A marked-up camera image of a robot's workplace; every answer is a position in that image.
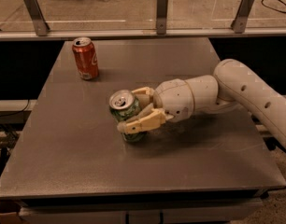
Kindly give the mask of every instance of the gray tabletop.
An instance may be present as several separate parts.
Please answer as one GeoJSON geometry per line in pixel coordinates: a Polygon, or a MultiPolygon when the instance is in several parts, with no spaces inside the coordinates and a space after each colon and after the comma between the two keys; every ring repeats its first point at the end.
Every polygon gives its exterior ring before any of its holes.
{"type": "Polygon", "coordinates": [[[211,74],[205,38],[94,42],[100,76],[79,78],[65,42],[0,178],[0,198],[78,197],[285,185],[243,108],[167,123],[127,144],[108,111],[117,90],[211,74]]]}

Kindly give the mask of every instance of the red soda can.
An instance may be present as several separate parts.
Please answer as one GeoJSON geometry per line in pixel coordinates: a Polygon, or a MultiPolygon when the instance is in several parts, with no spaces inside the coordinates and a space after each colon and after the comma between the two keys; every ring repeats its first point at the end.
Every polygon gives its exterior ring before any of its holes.
{"type": "Polygon", "coordinates": [[[97,77],[97,56],[92,40],[89,37],[79,37],[74,40],[72,50],[75,54],[80,77],[83,79],[97,77]]]}

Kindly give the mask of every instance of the can lid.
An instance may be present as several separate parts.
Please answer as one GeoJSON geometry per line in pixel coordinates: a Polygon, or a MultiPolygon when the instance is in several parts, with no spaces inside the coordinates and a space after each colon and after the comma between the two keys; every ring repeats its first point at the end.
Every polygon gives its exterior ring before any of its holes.
{"type": "Polygon", "coordinates": [[[109,98],[109,105],[116,110],[122,110],[130,107],[135,100],[131,91],[117,91],[109,98]]]}
{"type": "Polygon", "coordinates": [[[74,46],[81,48],[81,47],[86,47],[91,43],[91,39],[89,37],[79,37],[74,39],[74,46]]]}

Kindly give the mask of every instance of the green soda can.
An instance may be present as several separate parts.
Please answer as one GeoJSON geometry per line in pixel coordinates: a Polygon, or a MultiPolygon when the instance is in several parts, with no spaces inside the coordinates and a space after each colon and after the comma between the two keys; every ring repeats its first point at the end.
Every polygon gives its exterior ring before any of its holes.
{"type": "MultiPolygon", "coordinates": [[[[140,111],[140,103],[136,96],[128,90],[115,92],[109,98],[109,110],[116,121],[126,121],[127,119],[136,116],[140,111]]],[[[126,142],[137,142],[141,140],[146,132],[126,134],[123,133],[123,139],[126,142]]]]}

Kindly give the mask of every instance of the soda can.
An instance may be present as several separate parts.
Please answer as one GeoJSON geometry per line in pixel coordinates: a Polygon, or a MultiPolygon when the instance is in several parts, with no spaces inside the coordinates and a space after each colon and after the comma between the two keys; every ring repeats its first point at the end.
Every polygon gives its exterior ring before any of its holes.
{"type": "MultiPolygon", "coordinates": [[[[109,109],[112,116],[118,122],[126,121],[127,119],[136,116],[141,111],[139,100],[128,90],[115,92],[109,98],[109,109]]],[[[137,142],[141,140],[145,134],[146,132],[131,134],[123,133],[122,136],[126,142],[137,142]]]]}
{"type": "Polygon", "coordinates": [[[89,37],[79,37],[74,40],[72,50],[80,77],[86,80],[97,77],[97,56],[92,40],[89,37]]]}

